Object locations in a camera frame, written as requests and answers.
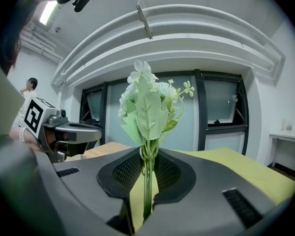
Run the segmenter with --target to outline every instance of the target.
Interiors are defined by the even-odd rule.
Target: artificial flower
[[[127,109],[126,109],[126,102],[128,100],[135,102],[138,98],[138,89],[136,83],[131,83],[127,88],[126,91],[121,95],[121,98],[119,99],[120,102],[120,109],[118,111],[118,118],[123,123],[124,117],[127,116]]]
[[[166,82],[158,82],[156,83],[156,90],[159,91],[161,98],[168,96],[173,102],[177,101],[177,91],[172,85]]]
[[[149,84],[153,84],[155,83],[155,80],[158,80],[158,78],[154,74],[152,74],[151,67],[146,61],[134,61],[134,69],[136,71],[131,72],[130,76],[127,79],[127,82],[129,84],[137,82],[140,76],[143,76]]]

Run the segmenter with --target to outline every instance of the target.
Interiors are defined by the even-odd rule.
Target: green leaf
[[[136,114],[137,112],[137,107],[136,104],[134,104],[132,101],[128,100],[126,102],[126,109],[127,109],[127,114]]]
[[[121,125],[124,131],[127,132],[127,134],[134,140],[134,142],[141,146],[143,145],[143,139],[140,135],[140,132],[137,127],[137,117],[136,115],[130,114],[127,117],[123,118],[123,121],[126,123],[124,125]]]
[[[165,127],[168,111],[161,110],[159,92],[150,92],[148,83],[142,76],[139,78],[138,89],[138,129],[147,140],[157,139]]]
[[[162,134],[160,135],[159,139],[158,139],[158,145],[162,146],[164,145],[164,138],[168,135],[168,132],[162,132]]]
[[[168,112],[171,111],[172,105],[173,105],[172,99],[170,97],[166,97],[166,107],[167,107]]]
[[[172,119],[174,119],[175,117],[175,112],[178,110],[178,108],[173,108],[171,111],[170,111],[170,114],[169,114],[169,118],[168,120],[171,121]]]
[[[166,111],[166,98],[161,98],[161,110]]]
[[[174,119],[174,120],[169,121],[166,124],[163,132],[171,131],[172,129],[174,129],[177,126],[177,124],[178,124],[178,120],[177,119]]]

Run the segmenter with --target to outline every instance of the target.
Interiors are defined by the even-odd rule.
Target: white table
[[[293,130],[279,130],[277,132],[270,133],[268,154],[274,153],[274,159],[272,162],[272,166],[275,165],[275,161],[277,158],[276,146],[277,146],[277,141],[279,139],[285,140],[285,141],[290,141],[290,142],[295,142],[295,131],[293,131]]]

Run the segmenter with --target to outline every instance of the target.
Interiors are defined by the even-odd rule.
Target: ceiling
[[[136,10],[138,0],[91,0],[79,13],[71,3],[56,7],[46,26],[38,22],[45,4],[41,4],[33,21],[69,48],[109,21]],[[164,4],[195,4],[219,9],[252,24],[272,37],[283,22],[283,13],[273,0],[140,0],[142,7]]]

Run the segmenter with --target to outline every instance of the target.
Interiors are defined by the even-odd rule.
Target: hand
[[[21,89],[20,90],[20,93],[23,94],[26,90],[27,90],[26,88],[25,89]]]

